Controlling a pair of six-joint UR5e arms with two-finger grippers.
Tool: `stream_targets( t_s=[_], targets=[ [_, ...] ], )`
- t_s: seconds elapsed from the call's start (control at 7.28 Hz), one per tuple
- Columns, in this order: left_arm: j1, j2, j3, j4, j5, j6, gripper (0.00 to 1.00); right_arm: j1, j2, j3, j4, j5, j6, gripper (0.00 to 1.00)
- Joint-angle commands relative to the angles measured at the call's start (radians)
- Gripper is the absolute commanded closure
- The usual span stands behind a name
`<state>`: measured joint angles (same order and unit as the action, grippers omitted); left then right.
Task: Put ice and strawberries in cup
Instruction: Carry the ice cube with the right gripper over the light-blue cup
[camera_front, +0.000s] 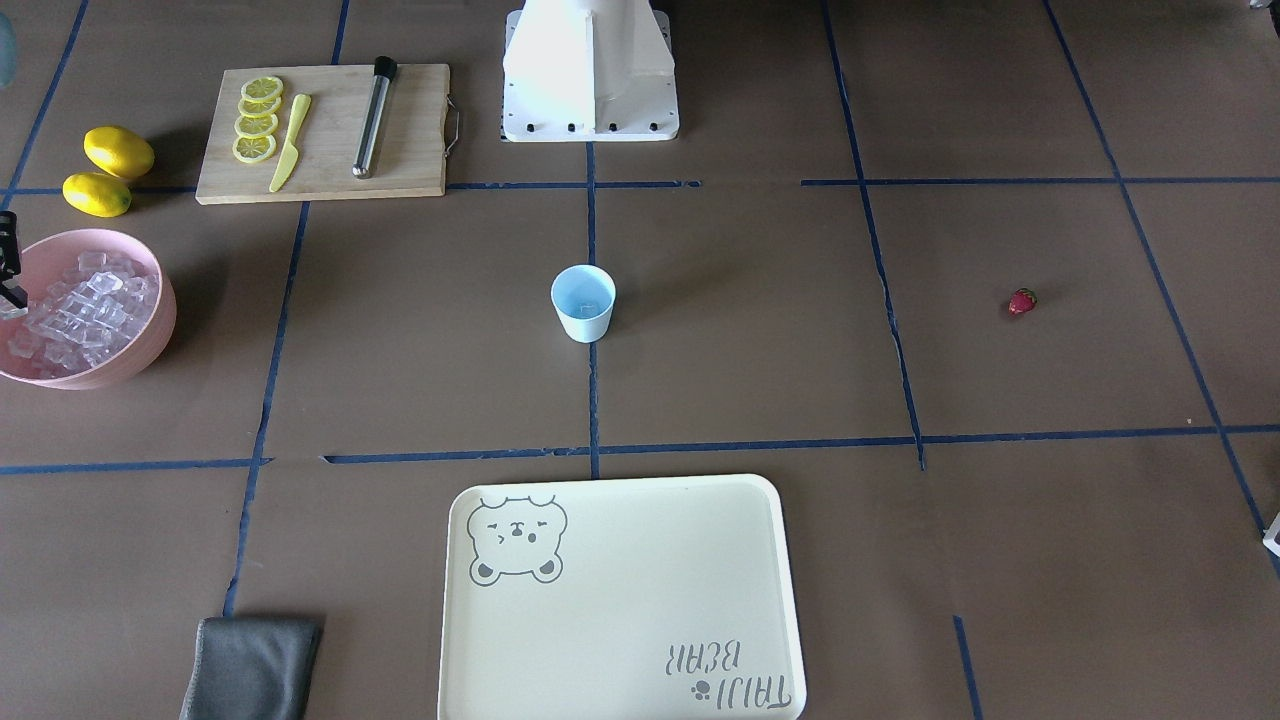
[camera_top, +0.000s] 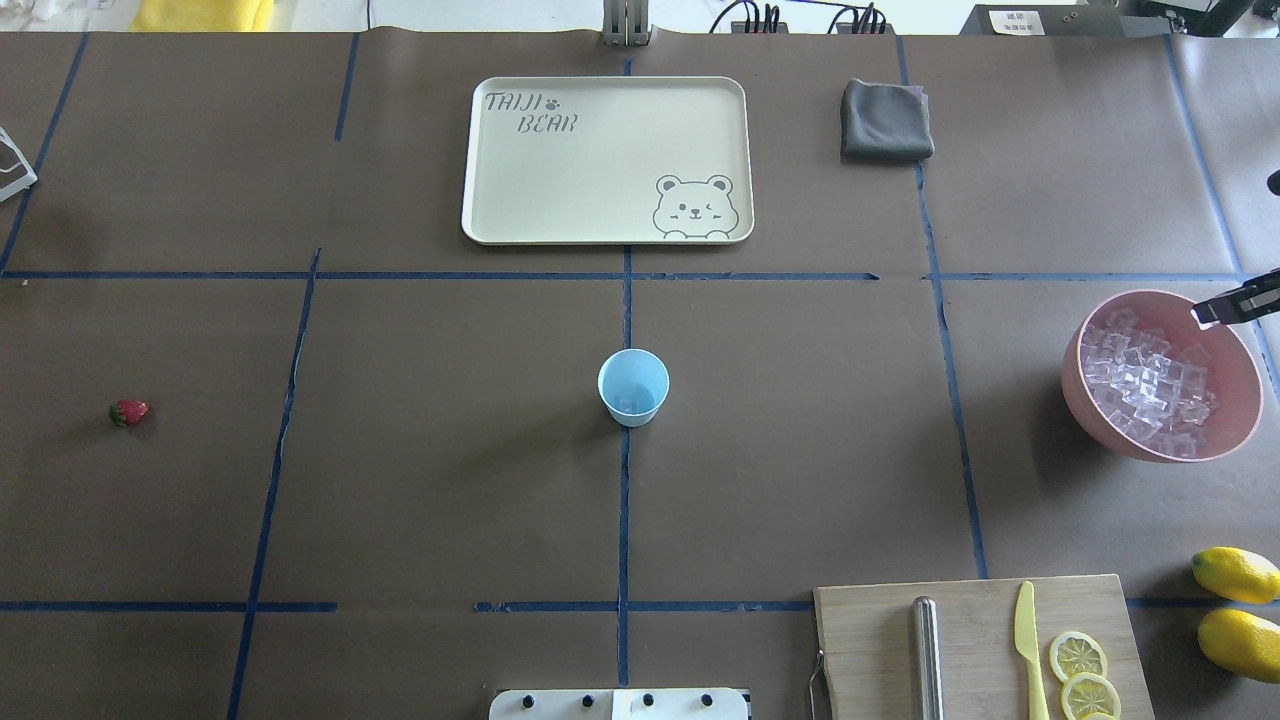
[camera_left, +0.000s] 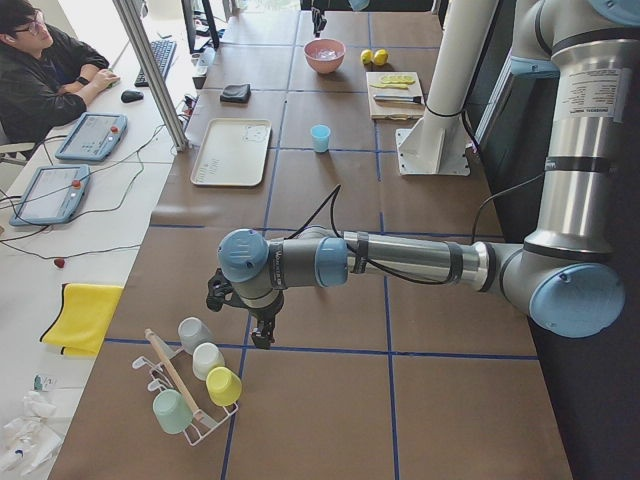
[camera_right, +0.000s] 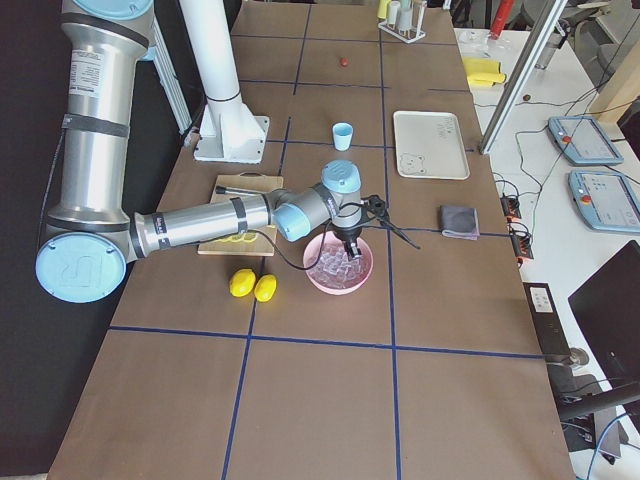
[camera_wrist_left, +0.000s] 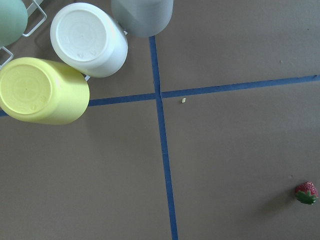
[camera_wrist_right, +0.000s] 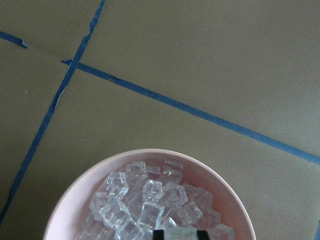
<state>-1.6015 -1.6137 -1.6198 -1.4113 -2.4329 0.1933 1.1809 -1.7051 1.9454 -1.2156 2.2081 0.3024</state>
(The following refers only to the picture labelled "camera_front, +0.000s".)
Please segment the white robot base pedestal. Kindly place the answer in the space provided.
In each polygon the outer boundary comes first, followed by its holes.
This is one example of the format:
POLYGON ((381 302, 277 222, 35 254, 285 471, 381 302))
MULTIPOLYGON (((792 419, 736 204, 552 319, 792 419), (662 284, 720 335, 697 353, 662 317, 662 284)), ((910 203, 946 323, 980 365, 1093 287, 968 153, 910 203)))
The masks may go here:
POLYGON ((508 142, 678 136, 669 18, 649 1, 526 1, 506 17, 502 65, 508 142))

